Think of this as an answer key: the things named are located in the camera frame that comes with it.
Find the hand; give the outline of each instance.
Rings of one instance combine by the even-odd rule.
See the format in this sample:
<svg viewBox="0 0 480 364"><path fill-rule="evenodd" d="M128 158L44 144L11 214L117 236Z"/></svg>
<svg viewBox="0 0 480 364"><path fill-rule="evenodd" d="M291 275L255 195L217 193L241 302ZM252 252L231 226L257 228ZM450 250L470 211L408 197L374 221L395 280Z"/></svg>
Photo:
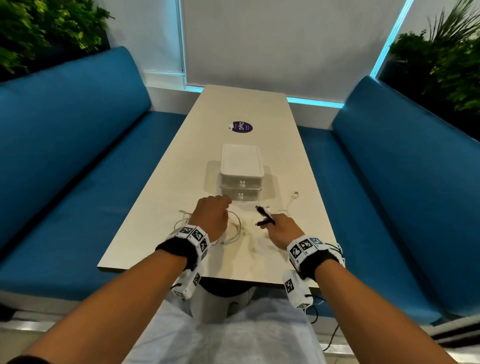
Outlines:
<svg viewBox="0 0 480 364"><path fill-rule="evenodd" d="M305 233L298 227L292 218L285 214L272 214L275 225L272 223L260 226L261 229L268 230L268 236L275 246L282 250L287 250L288 244Z"/></svg>
<svg viewBox="0 0 480 364"><path fill-rule="evenodd" d="M201 198L188 223L200 226L208 234L210 242L217 241L227 230L227 207L231 203L232 199L228 196Z"/></svg>

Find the blue bench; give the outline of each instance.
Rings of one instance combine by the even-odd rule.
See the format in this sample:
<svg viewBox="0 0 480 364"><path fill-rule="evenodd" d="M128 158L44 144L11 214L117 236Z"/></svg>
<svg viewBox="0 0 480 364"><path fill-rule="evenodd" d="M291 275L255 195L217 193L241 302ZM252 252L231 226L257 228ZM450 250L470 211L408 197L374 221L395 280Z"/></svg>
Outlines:
<svg viewBox="0 0 480 364"><path fill-rule="evenodd" d="M299 132L347 268L420 324L480 313L480 144L370 77Z"/></svg>
<svg viewBox="0 0 480 364"><path fill-rule="evenodd" d="M116 48L0 85L0 290L82 300L185 115Z"/></svg>

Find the person's left hand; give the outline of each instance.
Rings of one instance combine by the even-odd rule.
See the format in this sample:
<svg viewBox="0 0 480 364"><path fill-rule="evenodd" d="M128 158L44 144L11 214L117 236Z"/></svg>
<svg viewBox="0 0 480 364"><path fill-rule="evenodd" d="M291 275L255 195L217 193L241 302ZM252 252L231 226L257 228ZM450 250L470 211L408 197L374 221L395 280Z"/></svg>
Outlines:
<svg viewBox="0 0 480 364"><path fill-rule="evenodd" d="M188 224L200 226L208 234L210 242L217 241L227 230L227 207L231 203L232 199L228 196L201 198Z"/></svg>

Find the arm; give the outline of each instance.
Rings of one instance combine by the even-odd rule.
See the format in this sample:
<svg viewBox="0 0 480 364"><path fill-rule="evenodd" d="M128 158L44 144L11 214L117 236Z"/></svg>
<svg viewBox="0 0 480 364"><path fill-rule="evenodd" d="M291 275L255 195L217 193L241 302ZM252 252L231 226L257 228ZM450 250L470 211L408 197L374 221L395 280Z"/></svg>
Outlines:
<svg viewBox="0 0 480 364"><path fill-rule="evenodd" d="M272 242L286 250L304 235L293 219L272 215ZM315 270L322 295L332 308L350 347L361 364L454 364L455 361L403 312L360 282L337 261Z"/></svg>
<svg viewBox="0 0 480 364"><path fill-rule="evenodd" d="M203 198L189 223L215 241L227 229L230 203ZM25 354L51 364L121 363L186 264L183 256L157 250L88 297Z"/></svg>

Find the green plant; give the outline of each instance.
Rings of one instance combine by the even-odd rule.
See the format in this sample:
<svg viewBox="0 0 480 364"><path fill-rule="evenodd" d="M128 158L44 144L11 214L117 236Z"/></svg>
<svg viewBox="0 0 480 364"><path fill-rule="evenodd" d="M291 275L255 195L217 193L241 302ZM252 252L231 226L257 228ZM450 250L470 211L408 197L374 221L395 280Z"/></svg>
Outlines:
<svg viewBox="0 0 480 364"><path fill-rule="evenodd" d="M414 93L447 100L455 110L480 114L480 12L473 0L458 0L445 17L443 10L430 29L401 34L391 46Z"/></svg>
<svg viewBox="0 0 480 364"><path fill-rule="evenodd" d="M11 73L25 69L25 61L52 40L98 50L111 17L93 0L0 0L0 65Z"/></svg>

